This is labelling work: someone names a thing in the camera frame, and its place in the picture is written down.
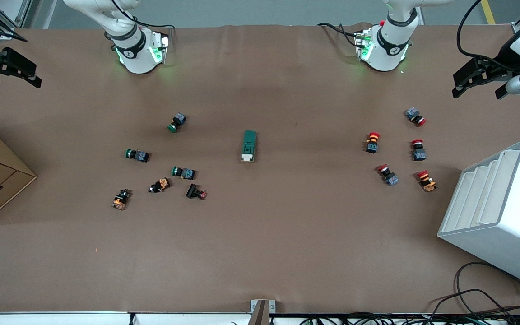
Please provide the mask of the green load switch white handle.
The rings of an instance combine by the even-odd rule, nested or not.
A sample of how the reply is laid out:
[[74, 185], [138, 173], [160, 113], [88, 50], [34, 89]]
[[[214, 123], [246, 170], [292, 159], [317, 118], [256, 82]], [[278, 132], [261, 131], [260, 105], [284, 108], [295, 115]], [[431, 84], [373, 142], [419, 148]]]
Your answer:
[[255, 160], [257, 133], [254, 130], [246, 130], [243, 134], [241, 160], [253, 163]]

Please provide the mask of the red emergency stop blue block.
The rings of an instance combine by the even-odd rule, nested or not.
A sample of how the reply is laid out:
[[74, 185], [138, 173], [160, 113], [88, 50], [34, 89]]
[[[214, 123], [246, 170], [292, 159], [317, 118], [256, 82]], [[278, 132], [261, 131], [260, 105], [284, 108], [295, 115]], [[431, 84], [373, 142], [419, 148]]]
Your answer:
[[409, 119], [412, 123], [414, 123], [417, 127], [421, 127], [426, 123], [425, 117], [420, 115], [420, 112], [415, 107], [411, 107], [405, 113], [407, 119]]
[[412, 157], [414, 161], [424, 161], [427, 159], [427, 153], [424, 148], [423, 140], [415, 139], [411, 142]]
[[394, 186], [398, 184], [399, 178], [396, 173], [392, 172], [388, 164], [379, 165], [376, 170], [382, 176], [386, 185]]

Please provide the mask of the white stepped sorting rack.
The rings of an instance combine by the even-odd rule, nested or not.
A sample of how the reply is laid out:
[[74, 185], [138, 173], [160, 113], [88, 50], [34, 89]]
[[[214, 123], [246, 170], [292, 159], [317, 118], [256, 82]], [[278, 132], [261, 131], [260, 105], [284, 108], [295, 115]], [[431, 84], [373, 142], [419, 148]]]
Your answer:
[[520, 142], [460, 173], [437, 235], [520, 279]]

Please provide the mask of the black square push button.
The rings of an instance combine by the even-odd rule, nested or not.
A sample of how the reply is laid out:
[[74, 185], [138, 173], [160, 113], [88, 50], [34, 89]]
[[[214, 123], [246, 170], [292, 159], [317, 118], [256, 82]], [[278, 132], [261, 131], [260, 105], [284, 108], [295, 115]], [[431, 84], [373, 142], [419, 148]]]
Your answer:
[[198, 198], [200, 200], [204, 200], [208, 193], [206, 191], [201, 190], [198, 185], [191, 183], [190, 187], [188, 187], [188, 190], [186, 192], [186, 198]]

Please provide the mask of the black selector switch orange block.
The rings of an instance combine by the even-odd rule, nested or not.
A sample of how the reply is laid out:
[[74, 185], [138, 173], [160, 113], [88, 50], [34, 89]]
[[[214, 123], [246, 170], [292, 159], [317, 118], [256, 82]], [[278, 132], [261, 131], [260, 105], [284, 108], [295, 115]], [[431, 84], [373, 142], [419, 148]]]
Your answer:
[[170, 181], [166, 177], [163, 177], [150, 185], [147, 191], [151, 194], [163, 193], [169, 187], [171, 187]]
[[127, 208], [128, 202], [131, 198], [132, 191], [130, 189], [122, 189], [118, 192], [118, 194], [113, 198], [113, 202], [111, 204], [112, 208], [115, 208], [119, 211], [124, 211]]

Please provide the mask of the white table edge rail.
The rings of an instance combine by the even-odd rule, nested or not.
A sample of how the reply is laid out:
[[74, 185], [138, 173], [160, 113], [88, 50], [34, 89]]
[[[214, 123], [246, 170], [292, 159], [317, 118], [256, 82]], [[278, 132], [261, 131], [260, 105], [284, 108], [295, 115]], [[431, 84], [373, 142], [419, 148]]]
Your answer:
[[0, 313], [0, 325], [247, 325], [245, 313]]

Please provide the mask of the small metal bracket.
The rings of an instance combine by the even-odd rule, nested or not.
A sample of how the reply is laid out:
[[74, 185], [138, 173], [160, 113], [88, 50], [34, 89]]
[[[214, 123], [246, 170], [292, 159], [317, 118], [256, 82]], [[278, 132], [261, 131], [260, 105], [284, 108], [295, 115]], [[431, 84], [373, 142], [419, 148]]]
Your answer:
[[251, 300], [248, 325], [274, 325], [271, 314], [276, 313], [276, 300]]

